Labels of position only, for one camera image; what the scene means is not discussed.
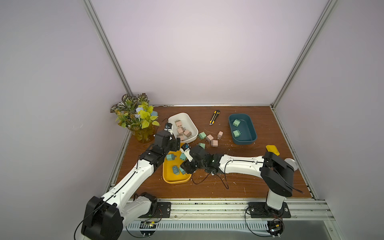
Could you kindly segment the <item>light teal plug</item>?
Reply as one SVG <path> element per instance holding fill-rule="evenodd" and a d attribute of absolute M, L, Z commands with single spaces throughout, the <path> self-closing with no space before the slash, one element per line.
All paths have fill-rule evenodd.
<path fill-rule="evenodd" d="M 168 154 L 166 156 L 166 160 L 168 160 L 168 161 L 173 161 L 175 159 L 176 159 L 176 155 L 174 155 L 174 154 Z"/>

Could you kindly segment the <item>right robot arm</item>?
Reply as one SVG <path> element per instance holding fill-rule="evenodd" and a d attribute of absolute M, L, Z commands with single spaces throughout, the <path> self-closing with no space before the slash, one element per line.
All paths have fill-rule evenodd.
<path fill-rule="evenodd" d="M 243 174 L 264 180 L 269 187 L 266 209 L 280 211 L 286 198 L 293 195 L 293 191 L 301 192 L 294 187 L 294 173 L 298 170 L 298 163 L 290 158 L 283 160 L 272 152 L 266 152 L 258 157 L 235 157 L 226 154 L 209 154 L 201 146 L 190 147 L 184 144 L 181 152 L 187 159 L 181 168 L 187 174 L 193 174 L 202 169 L 211 175 L 224 176 L 223 183 L 228 187 L 227 174 Z"/>

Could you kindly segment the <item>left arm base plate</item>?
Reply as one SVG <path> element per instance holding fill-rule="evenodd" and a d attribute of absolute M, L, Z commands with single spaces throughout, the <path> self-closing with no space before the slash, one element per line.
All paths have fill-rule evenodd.
<path fill-rule="evenodd" d="M 171 202 L 157 202 L 151 206 L 148 213 L 141 215 L 139 219 L 153 219 L 153 218 L 169 218 L 171 215 L 172 203 Z"/>

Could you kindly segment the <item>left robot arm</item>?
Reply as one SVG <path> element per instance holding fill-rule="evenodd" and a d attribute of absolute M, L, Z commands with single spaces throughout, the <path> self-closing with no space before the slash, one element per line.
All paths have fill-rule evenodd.
<path fill-rule="evenodd" d="M 74 232 L 74 238 L 85 240 L 117 240 L 123 229 L 138 217 L 155 212 L 156 197 L 142 194 L 130 202 L 142 183 L 164 163 L 169 152 L 181 147 L 180 138 L 163 130 L 143 152 L 130 172 L 101 197 L 93 196 L 86 205 L 83 220 Z"/>

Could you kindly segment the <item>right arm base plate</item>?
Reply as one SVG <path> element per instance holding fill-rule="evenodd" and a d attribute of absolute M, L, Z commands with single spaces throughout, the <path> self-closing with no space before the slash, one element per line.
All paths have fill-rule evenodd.
<path fill-rule="evenodd" d="M 288 204 L 283 202 L 282 208 L 280 210 L 273 209 L 267 206 L 267 203 L 262 202 L 250 202 L 248 204 L 247 214 L 251 216 L 251 218 L 291 218 L 291 213 L 288 207 Z"/>

